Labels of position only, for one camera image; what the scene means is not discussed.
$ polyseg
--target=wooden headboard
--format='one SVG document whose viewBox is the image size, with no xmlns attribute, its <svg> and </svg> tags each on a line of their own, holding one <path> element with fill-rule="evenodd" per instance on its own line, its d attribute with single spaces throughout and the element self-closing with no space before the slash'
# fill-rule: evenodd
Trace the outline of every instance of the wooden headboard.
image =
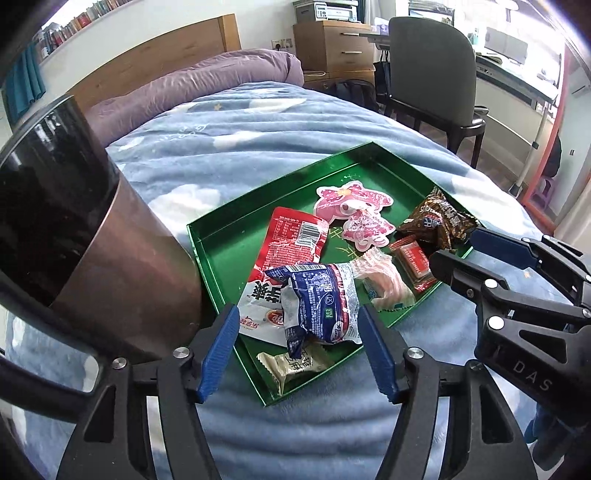
<svg viewBox="0 0 591 480">
<path fill-rule="evenodd" d="M 234 14 L 212 18 L 172 30 L 122 53 L 79 81 L 69 93 L 74 94 L 85 112 L 162 75 L 240 48 Z"/>
</svg>

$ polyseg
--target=black bag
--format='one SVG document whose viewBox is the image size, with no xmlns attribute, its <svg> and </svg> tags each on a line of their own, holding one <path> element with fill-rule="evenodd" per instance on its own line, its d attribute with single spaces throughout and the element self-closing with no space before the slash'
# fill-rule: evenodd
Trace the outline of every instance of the black bag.
<svg viewBox="0 0 591 480">
<path fill-rule="evenodd" d="M 562 156 L 562 144 L 560 142 L 560 137 L 556 135 L 556 140 L 554 140 L 554 145 L 552 145 L 552 150 L 550 151 L 550 156 L 548 157 L 548 161 L 544 167 L 544 171 L 542 175 L 544 177 L 555 177 L 558 173 L 558 169 L 560 168 L 560 157 Z"/>
<path fill-rule="evenodd" d="M 375 101 L 375 87 L 365 80 L 344 80 L 331 85 L 326 90 L 328 95 L 352 102 L 373 112 L 379 109 Z"/>
<path fill-rule="evenodd" d="M 387 98 L 392 93 L 392 79 L 390 78 L 390 52 L 383 51 L 379 61 L 374 63 L 375 92 L 381 97 Z"/>
</svg>

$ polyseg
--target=purple pillow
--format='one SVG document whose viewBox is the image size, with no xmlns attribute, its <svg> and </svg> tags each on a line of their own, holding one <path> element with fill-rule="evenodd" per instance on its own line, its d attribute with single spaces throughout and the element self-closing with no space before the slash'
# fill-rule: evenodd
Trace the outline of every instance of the purple pillow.
<svg viewBox="0 0 591 480">
<path fill-rule="evenodd" d="M 91 107 L 86 119 L 106 147 L 140 125 L 181 103 L 249 82 L 283 82 L 302 86 L 300 61 L 275 50 L 237 50 L 164 75 L 121 97 Z"/>
</svg>

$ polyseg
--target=barcode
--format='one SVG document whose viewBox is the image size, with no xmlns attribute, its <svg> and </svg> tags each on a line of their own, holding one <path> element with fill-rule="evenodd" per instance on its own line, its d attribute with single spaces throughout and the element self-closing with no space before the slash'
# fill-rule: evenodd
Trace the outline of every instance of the barcode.
<svg viewBox="0 0 591 480">
<path fill-rule="evenodd" d="M 302 222 L 300 232 L 297 234 L 296 245 L 301 247 L 316 247 L 316 244 L 320 240 L 320 230 L 315 223 Z"/>
<path fill-rule="evenodd" d="M 286 266 L 286 269 L 290 272 L 305 272 L 306 270 L 323 270 L 326 266 L 316 264 L 316 265 L 289 265 Z"/>
</svg>

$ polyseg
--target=wooden drawer cabinet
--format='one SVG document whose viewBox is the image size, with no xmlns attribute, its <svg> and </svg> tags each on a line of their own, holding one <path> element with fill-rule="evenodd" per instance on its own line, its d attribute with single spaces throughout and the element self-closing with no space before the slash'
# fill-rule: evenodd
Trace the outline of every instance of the wooden drawer cabinet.
<svg viewBox="0 0 591 480">
<path fill-rule="evenodd" d="M 294 25 L 295 50 L 304 70 L 349 72 L 374 69 L 374 45 L 359 33 L 369 25 L 336 20 Z"/>
<path fill-rule="evenodd" d="M 326 69 L 329 72 L 364 70 L 373 66 L 373 45 L 358 28 L 326 27 Z"/>
</svg>

